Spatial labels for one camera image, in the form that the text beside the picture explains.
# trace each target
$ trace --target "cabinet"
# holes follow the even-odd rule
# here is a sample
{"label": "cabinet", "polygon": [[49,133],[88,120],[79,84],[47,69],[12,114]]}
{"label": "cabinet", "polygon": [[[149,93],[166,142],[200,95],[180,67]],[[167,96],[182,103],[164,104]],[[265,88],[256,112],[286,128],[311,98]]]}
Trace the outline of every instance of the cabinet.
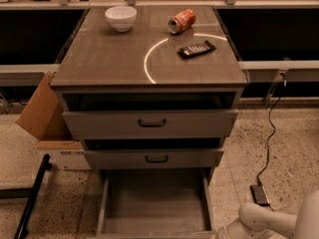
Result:
{"label": "cabinet", "polygon": [[[167,29],[184,6],[137,6],[118,33],[92,8],[51,83],[73,137],[104,181],[97,238],[209,238],[207,186],[246,85],[210,6]],[[177,48],[216,50],[184,60]]]}

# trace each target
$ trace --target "red soda can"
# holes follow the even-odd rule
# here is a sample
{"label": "red soda can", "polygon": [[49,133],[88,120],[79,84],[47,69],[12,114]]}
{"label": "red soda can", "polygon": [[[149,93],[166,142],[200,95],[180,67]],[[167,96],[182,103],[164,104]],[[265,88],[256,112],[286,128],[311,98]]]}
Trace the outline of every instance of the red soda can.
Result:
{"label": "red soda can", "polygon": [[181,33],[189,28],[196,20],[196,15],[191,9],[177,13],[168,21],[168,27],[173,34]]}

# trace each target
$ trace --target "tiled floor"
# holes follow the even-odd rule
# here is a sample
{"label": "tiled floor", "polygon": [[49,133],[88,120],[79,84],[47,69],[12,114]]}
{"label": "tiled floor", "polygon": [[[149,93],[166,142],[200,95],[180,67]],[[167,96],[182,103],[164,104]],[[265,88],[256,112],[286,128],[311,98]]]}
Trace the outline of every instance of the tiled floor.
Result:
{"label": "tiled floor", "polygon": [[[21,109],[0,116],[0,188],[33,184],[42,155],[37,140],[15,124]],[[249,185],[266,160],[272,133],[269,111],[262,105],[241,106],[225,153],[209,185],[215,228],[237,217],[240,204],[252,201]],[[319,106],[285,104],[272,112],[276,134],[270,163],[261,175],[272,208],[295,214],[305,196],[319,188]],[[28,238],[95,236],[102,185],[93,171],[66,171],[54,166],[45,175]],[[13,238],[26,199],[0,200],[0,238]]]}

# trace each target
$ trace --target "remote control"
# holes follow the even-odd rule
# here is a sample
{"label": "remote control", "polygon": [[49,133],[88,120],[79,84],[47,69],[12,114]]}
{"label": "remote control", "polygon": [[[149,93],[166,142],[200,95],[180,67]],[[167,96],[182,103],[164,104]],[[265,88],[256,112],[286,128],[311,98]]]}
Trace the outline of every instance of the remote control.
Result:
{"label": "remote control", "polygon": [[183,48],[178,49],[178,53],[181,54],[184,58],[192,58],[201,54],[212,52],[216,49],[211,43],[207,40],[203,43],[189,45]]}

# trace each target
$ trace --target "black drawer handle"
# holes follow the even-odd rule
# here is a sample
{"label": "black drawer handle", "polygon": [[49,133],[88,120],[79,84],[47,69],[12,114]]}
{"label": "black drawer handle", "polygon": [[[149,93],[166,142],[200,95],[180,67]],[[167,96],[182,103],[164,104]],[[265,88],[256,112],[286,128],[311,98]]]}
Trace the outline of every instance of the black drawer handle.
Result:
{"label": "black drawer handle", "polygon": [[166,155],[165,157],[162,157],[162,158],[154,158],[154,157],[149,158],[148,156],[146,156],[146,162],[147,163],[166,163],[168,162],[168,156]]}
{"label": "black drawer handle", "polygon": [[139,119],[140,127],[163,127],[165,125],[166,125],[166,119],[161,119],[161,120]]}

